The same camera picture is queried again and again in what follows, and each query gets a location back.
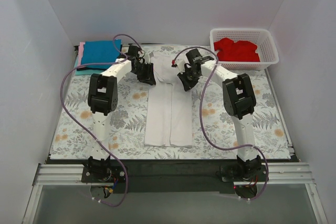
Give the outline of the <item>white t shirt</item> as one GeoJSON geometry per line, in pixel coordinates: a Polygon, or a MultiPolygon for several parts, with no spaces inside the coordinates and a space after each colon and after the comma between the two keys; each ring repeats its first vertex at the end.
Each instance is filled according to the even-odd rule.
{"type": "Polygon", "coordinates": [[[149,89],[144,145],[191,147],[192,94],[171,67],[173,57],[151,53],[156,85],[149,89]]]}

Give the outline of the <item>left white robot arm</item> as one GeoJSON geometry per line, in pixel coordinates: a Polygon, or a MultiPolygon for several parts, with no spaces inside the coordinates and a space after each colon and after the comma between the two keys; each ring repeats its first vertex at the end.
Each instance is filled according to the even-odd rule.
{"type": "Polygon", "coordinates": [[[100,182],[108,181],[113,173],[108,149],[108,124],[118,105],[118,83],[128,73],[137,76],[141,83],[156,84],[150,56],[140,47],[131,45],[125,56],[118,58],[101,74],[92,74],[89,83],[88,106],[93,115],[92,146],[86,165],[88,173],[100,182]]]}

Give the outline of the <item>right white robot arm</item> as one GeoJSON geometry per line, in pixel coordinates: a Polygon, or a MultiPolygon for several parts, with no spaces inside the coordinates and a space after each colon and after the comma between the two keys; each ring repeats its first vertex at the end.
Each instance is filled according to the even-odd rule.
{"type": "Polygon", "coordinates": [[[214,81],[222,87],[223,104],[226,113],[231,117],[237,139],[237,146],[228,150],[237,151],[237,164],[232,168],[233,177],[248,181],[261,170],[262,151],[255,145],[253,129],[253,113],[256,97],[249,75],[233,73],[219,64],[216,53],[202,56],[201,46],[183,49],[186,59],[176,55],[172,67],[178,68],[178,78],[185,91],[196,86],[200,77],[206,82],[214,81]]]}

